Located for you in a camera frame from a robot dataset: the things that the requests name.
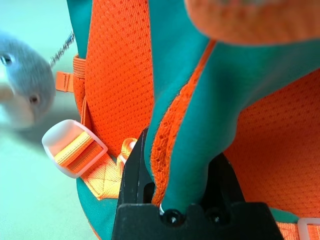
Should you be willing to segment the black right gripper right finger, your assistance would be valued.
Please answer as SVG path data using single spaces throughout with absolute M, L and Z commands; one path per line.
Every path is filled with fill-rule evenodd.
M 244 195 L 233 166 L 220 153 L 208 166 L 207 184 L 202 204 L 233 204 L 243 202 Z

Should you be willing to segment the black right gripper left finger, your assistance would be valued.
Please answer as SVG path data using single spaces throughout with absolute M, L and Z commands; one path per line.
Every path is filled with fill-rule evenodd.
M 147 128 L 141 132 L 124 165 L 119 192 L 120 205 L 152 202 L 155 183 L 147 171 L 144 159 L 147 132 Z

